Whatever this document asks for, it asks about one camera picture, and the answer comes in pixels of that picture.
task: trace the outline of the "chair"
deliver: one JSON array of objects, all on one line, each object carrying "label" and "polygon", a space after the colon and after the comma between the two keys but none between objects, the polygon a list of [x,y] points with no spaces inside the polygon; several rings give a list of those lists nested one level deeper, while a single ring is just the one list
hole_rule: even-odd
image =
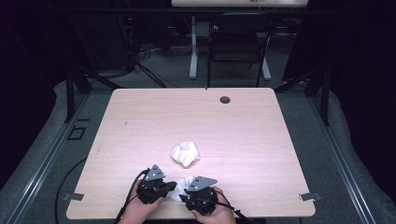
[{"label": "chair", "polygon": [[249,68],[258,63],[256,87],[259,87],[265,51],[274,30],[274,20],[260,12],[228,12],[216,16],[209,25],[207,87],[210,87],[212,62],[250,63]]}]

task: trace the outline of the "hand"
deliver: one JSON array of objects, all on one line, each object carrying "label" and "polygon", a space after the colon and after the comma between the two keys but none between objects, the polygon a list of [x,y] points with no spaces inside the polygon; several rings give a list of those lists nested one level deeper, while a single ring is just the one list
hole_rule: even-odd
[{"label": "hand", "polygon": [[[136,181],[131,198],[137,195],[136,190],[140,181],[141,180]],[[126,207],[119,224],[142,224],[149,214],[155,211],[162,202],[163,198],[161,197],[152,204],[144,204],[138,197],[134,198]]]},{"label": "hand", "polygon": [[[212,187],[215,191],[222,193],[222,189]],[[228,204],[227,200],[220,194],[217,193],[219,203]],[[205,224],[236,224],[235,217],[233,216],[233,210],[222,205],[217,205],[215,211],[208,216],[202,216],[199,212],[192,210],[192,214],[195,218]]]}]

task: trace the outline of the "table surface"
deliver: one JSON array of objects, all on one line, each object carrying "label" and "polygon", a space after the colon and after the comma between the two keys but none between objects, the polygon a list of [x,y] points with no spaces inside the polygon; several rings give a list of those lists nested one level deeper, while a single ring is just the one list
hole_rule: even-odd
[{"label": "table surface", "polygon": [[[228,104],[219,98],[227,96]],[[195,143],[201,159],[185,168],[170,153]],[[153,164],[165,182],[201,175],[218,180],[232,206],[248,217],[309,217],[312,202],[272,89],[116,90],[93,141],[72,201],[71,219],[115,218],[136,176]],[[193,218],[165,199],[150,219]]]},{"label": "table surface", "polygon": [[173,7],[306,7],[308,0],[172,0]]}]

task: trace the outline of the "crumpled tissue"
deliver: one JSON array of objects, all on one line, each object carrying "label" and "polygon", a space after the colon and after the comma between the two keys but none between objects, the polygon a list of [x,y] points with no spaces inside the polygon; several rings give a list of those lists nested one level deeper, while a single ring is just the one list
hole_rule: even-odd
[{"label": "crumpled tissue", "polygon": [[200,160],[199,152],[193,142],[184,142],[172,150],[171,156],[183,166],[189,166],[193,161]]},{"label": "crumpled tissue", "polygon": [[175,189],[172,191],[169,191],[168,198],[170,198],[171,200],[173,200],[177,203],[181,203],[179,194],[187,196],[187,193],[184,191],[184,189],[186,189],[190,185],[190,183],[192,183],[192,181],[195,179],[195,177],[196,177],[196,175],[191,175],[191,176],[186,176],[183,179],[179,179],[177,181],[177,185],[176,185]]}]

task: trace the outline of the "round hole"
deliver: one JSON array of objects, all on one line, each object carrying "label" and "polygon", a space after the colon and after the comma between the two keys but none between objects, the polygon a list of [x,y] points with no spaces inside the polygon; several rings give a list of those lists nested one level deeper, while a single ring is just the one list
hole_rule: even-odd
[{"label": "round hole", "polygon": [[220,101],[221,101],[223,104],[228,104],[228,103],[230,103],[231,99],[230,99],[230,97],[228,97],[228,96],[221,96],[221,97],[220,97]]}]

